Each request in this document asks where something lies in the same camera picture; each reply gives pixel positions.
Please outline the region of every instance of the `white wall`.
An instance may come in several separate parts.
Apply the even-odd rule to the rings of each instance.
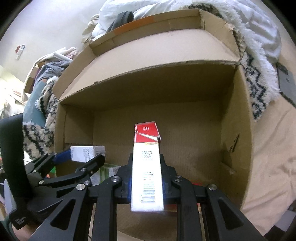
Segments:
[[[78,47],[90,18],[105,0],[33,0],[13,21],[0,41],[0,65],[21,81],[34,62],[55,50]],[[25,45],[19,60],[15,49]]]

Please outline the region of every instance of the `white blanket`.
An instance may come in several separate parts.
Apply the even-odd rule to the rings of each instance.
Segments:
[[[236,11],[242,24],[252,30],[252,38],[260,43],[267,59],[275,63],[281,52],[281,38],[275,23],[267,14],[250,0],[107,0],[100,9],[99,21],[92,31],[93,40],[106,33],[116,16],[132,11],[135,19],[150,15],[188,8],[191,4],[211,4],[218,9],[222,17],[234,24]]]

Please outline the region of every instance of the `white small box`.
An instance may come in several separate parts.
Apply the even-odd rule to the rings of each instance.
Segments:
[[[88,162],[95,156],[105,156],[106,151],[104,146],[71,146],[71,160],[78,162]]]

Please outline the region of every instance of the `open cardboard box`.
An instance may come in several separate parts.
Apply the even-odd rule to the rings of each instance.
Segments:
[[[54,86],[54,148],[104,145],[127,164],[134,124],[156,121],[160,153],[178,175],[214,183],[238,206],[252,166],[252,114],[232,26],[198,9],[121,26],[87,46]],[[68,161],[57,175],[75,170]],[[118,230],[175,240],[176,217],[118,206]]]

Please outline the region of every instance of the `gray cloth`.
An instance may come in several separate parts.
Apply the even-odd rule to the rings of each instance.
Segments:
[[[50,79],[54,76],[60,77],[62,72],[69,66],[70,63],[70,61],[61,60],[43,65],[35,77],[34,88],[42,79]]]

